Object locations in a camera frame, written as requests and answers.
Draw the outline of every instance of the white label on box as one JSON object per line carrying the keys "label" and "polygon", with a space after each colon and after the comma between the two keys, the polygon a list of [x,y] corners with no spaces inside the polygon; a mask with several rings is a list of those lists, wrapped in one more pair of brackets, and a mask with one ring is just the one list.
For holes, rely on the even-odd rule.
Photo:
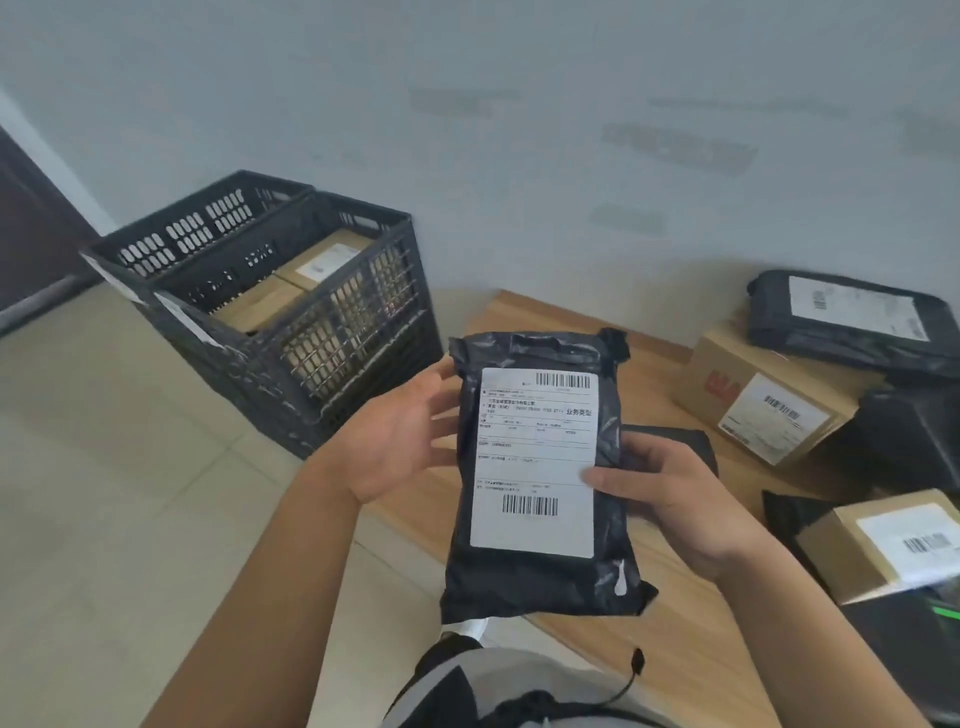
{"label": "white label on box", "polygon": [[484,369],[470,545],[593,557],[597,375]]}
{"label": "white label on box", "polygon": [[120,295],[123,296],[125,299],[127,299],[127,300],[129,300],[129,301],[133,301],[134,303],[143,303],[143,302],[140,300],[140,297],[136,295],[136,291],[134,291],[132,288],[130,288],[130,287],[129,287],[126,283],[124,283],[122,280],[120,280],[120,279],[112,276],[112,275],[109,274],[107,271],[105,271],[104,268],[103,268],[103,266],[100,265],[100,263],[98,263],[98,262],[97,262],[96,260],[94,260],[92,257],[90,257],[89,255],[84,255],[83,253],[80,253],[80,256],[87,262],[87,264],[89,264],[89,266],[90,266],[93,270],[95,270],[97,273],[99,273],[101,276],[103,276],[103,277],[104,277],[104,280],[105,280],[107,283],[109,283],[111,286],[113,286],[114,288],[116,288],[116,289],[120,292]]}
{"label": "white label on box", "polygon": [[323,283],[358,255],[360,251],[355,248],[343,243],[334,243],[309,262],[301,265],[297,272],[317,283]]}
{"label": "white label on box", "polygon": [[848,285],[790,276],[794,316],[862,328],[912,341],[929,341],[917,306],[909,296],[867,291]]}
{"label": "white label on box", "polygon": [[156,299],[160,301],[164,308],[166,308],[170,313],[174,315],[174,318],[177,319],[181,324],[187,327],[187,330],[190,331],[194,336],[203,341],[205,344],[210,344],[215,346],[217,349],[222,349],[223,346],[217,343],[217,340],[214,339],[210,334],[204,331],[196,321],[191,319],[186,311],[180,308],[177,303],[171,299],[168,299],[162,293],[156,294]]}
{"label": "white label on box", "polygon": [[771,465],[777,465],[828,418],[827,412],[804,398],[755,374],[719,427]]}
{"label": "white label on box", "polygon": [[960,523],[939,503],[857,519],[908,588],[960,574]]}

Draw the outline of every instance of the red printed logo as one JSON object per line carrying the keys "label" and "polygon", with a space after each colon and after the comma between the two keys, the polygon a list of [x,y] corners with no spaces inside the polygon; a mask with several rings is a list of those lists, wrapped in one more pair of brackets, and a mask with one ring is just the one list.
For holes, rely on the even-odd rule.
{"label": "red printed logo", "polygon": [[704,382],[704,389],[707,391],[707,394],[713,395],[726,405],[731,405],[736,401],[736,398],[740,396],[740,390],[742,388],[735,381],[730,381],[727,375],[722,372],[717,372],[714,369],[707,375],[707,380]]}

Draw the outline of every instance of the wooden table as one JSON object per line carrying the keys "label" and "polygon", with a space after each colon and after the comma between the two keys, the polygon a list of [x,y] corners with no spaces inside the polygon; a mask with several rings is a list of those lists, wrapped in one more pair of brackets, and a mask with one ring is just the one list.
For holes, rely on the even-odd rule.
{"label": "wooden table", "polygon": [[[604,322],[500,293],[469,322],[478,331],[569,330],[593,333]],[[685,347],[638,333],[628,341],[632,358],[618,373],[623,422],[706,429],[727,487],[762,518],[760,491],[847,499],[855,486],[829,467],[806,459],[789,473],[774,472],[759,459],[705,427],[668,395],[690,356]],[[455,469],[424,473],[393,491],[373,512],[427,553],[446,562],[460,494]],[[634,647],[647,658],[641,684],[671,717],[691,728],[779,725],[732,614],[716,588],[695,576],[660,532],[631,520],[630,537],[643,578],[660,596],[639,618],[530,617],[538,627],[607,671],[629,674]]]}

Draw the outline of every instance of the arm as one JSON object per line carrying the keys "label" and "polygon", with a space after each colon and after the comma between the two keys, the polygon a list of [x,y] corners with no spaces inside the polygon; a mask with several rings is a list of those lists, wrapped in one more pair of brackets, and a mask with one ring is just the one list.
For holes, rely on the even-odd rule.
{"label": "arm", "polygon": [[929,724],[796,559],[681,443],[624,433],[655,473],[591,468],[584,480],[648,503],[667,541],[730,604],[785,728]]}
{"label": "arm", "polygon": [[362,503],[424,468],[455,465],[430,442],[456,432],[445,359],[370,400],[311,455],[144,728],[302,726]]}

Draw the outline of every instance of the crate handle hole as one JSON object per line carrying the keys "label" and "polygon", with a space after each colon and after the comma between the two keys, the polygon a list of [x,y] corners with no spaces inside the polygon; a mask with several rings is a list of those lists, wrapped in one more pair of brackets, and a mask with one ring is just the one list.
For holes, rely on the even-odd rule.
{"label": "crate handle hole", "polygon": [[360,226],[361,228],[370,228],[372,230],[380,230],[379,224],[376,220],[371,220],[369,217],[362,217],[361,215],[353,215],[354,224]]}

